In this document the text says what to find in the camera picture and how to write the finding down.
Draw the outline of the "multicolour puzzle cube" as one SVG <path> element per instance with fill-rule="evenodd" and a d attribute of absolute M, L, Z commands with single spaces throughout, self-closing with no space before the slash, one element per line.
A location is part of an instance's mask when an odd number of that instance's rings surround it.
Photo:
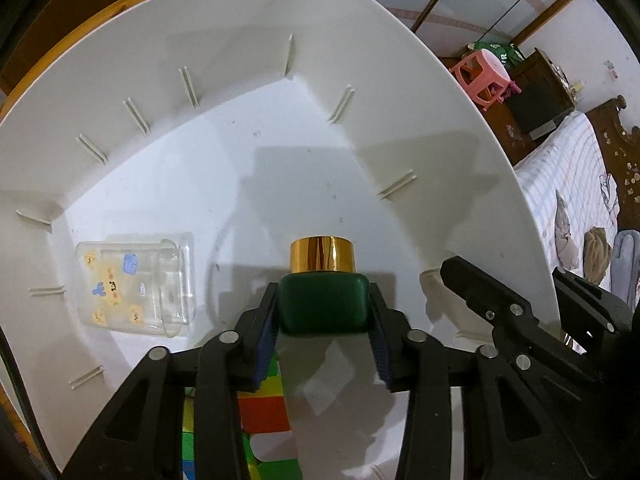
<path fill-rule="evenodd" d="M 278 355 L 254 393 L 238 394 L 241 437 L 251 479 L 301 479 Z"/>

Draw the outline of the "clear plastic cartoon case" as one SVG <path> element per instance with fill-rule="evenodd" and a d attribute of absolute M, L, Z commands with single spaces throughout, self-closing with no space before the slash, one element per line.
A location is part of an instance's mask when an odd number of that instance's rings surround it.
<path fill-rule="evenodd" d="M 119 333 L 185 335 L 195 313 L 193 256 L 190 233 L 78 243 L 79 321 Z"/>

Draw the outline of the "green bottle with gold cap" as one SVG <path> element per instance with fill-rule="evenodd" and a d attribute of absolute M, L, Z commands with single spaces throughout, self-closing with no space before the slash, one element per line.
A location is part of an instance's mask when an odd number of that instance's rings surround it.
<path fill-rule="evenodd" d="M 282 332 L 291 337 L 363 333 L 369 285 L 356 271 L 350 240 L 333 235 L 294 240 L 290 273 L 278 285 Z"/>

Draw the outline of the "bed with checked sheet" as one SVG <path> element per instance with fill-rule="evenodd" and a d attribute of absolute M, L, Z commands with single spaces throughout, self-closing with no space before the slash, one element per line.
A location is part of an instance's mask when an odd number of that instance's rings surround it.
<path fill-rule="evenodd" d="M 604 229 L 606 242 L 615 245 L 620 213 L 617 182 L 605 169 L 596 130 L 586 114 L 579 110 L 568 114 L 514 170 L 551 269 L 561 264 L 554 236 L 559 200 L 565 205 L 568 234 L 577 247 L 574 273 L 584 274 L 582 250 L 589 230 Z"/>

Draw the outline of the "dark wooden cabinet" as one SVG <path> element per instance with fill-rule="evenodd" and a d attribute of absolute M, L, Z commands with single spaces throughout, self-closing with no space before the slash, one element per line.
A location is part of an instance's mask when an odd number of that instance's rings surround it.
<path fill-rule="evenodd" d="M 512 166 L 535 151 L 575 108 L 563 71 L 547 53 L 535 48 L 509 72 L 521 89 L 483 116 Z"/>

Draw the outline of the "white plastic bin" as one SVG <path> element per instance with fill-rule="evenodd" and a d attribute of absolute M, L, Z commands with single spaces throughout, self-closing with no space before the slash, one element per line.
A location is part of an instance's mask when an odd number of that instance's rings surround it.
<path fill-rule="evenodd" d="M 516 175 L 475 104 L 374 0 L 146 0 L 61 54 L 1 123 L 1 326 L 56 466 L 153 336 L 82 324 L 76 246 L 193 238 L 196 311 L 228 330 L 311 235 L 444 344 L 489 325 L 435 282 L 459 255 L 558 303 Z"/>

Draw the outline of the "pink plastic stool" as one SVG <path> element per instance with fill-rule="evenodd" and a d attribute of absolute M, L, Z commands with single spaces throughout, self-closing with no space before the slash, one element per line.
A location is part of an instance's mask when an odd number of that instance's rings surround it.
<path fill-rule="evenodd" d="M 510 96 L 522 93 L 498 56 L 487 49 L 473 51 L 451 67 L 449 73 L 484 112 L 495 103 L 502 104 Z"/>

